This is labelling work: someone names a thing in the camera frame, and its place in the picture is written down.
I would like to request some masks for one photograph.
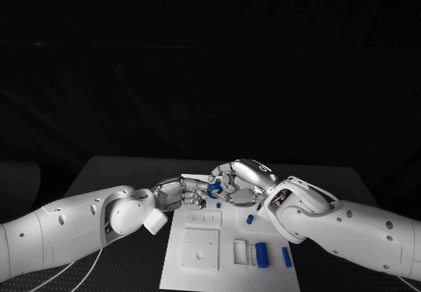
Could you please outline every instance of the robotic hand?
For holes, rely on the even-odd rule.
[[[223,176],[232,193],[211,195],[237,207],[257,202],[257,215],[272,222],[292,243],[309,237],[331,255],[357,265],[413,280],[421,280],[421,222],[364,205],[338,201],[318,187],[289,176],[279,181],[266,166],[239,159],[217,166],[208,176]],[[252,184],[239,190],[233,179]],[[327,203],[319,191],[334,201]]]
[[[60,199],[0,224],[0,282],[71,263],[141,225],[155,234],[167,222],[162,212],[182,204],[206,206],[207,186],[178,176],[151,189],[112,187]]]

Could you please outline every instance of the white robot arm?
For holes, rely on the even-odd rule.
[[[337,201],[292,176],[279,181],[272,171],[250,159],[217,166],[208,182],[216,175],[223,175],[232,193],[213,190],[211,195],[237,207],[259,201],[257,215],[272,222],[291,243],[301,243],[308,237],[331,255],[374,271],[421,281],[421,222]],[[250,183],[253,190],[239,190],[234,177]],[[327,203],[314,189],[334,202]]]
[[[0,282],[71,263],[141,225],[154,235],[167,222],[162,211],[181,204],[206,206],[208,184],[165,179],[151,189],[118,186],[60,199],[17,220],[0,224]]]

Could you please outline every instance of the gray table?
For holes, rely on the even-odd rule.
[[[214,166],[224,162],[95,156],[86,163],[64,197],[118,185],[129,185],[135,189],[149,188],[161,179],[181,173],[207,174]],[[377,206],[353,169],[282,164],[268,164],[268,167],[281,179],[294,175],[331,192],[340,200]],[[167,217],[168,223],[157,235],[151,235],[139,228],[128,237],[103,248],[92,273],[76,291],[158,290],[171,213]],[[299,245],[289,244],[289,249],[302,292],[412,291],[394,276],[370,271],[330,255],[311,239]],[[38,291],[70,291],[83,279],[96,255],[97,252],[77,260]],[[28,291],[60,270],[61,267],[14,277],[2,283],[0,291]]]

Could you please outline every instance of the table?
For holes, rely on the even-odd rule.
[[[93,156],[66,192],[64,197],[129,185],[149,188],[161,179],[181,173],[207,174],[226,161],[132,158]],[[314,165],[266,164],[276,176],[289,175],[314,184],[340,200],[377,207],[373,196],[353,169]],[[87,279],[77,288],[82,291],[170,291],[158,290],[167,249],[168,223],[157,235],[139,228],[129,236],[103,248]],[[311,241],[289,244],[299,289],[306,291],[412,291],[402,281],[384,273],[371,271],[347,260],[330,255]],[[83,279],[97,252],[74,262],[63,274],[37,291],[70,291]],[[4,281],[0,292],[21,292],[33,289],[63,267],[27,273]],[[407,280],[416,287],[419,282]]]

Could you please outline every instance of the black background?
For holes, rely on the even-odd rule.
[[[380,207],[421,220],[419,6],[1,9],[0,158],[38,162],[34,207],[92,155],[252,158],[351,167]]]

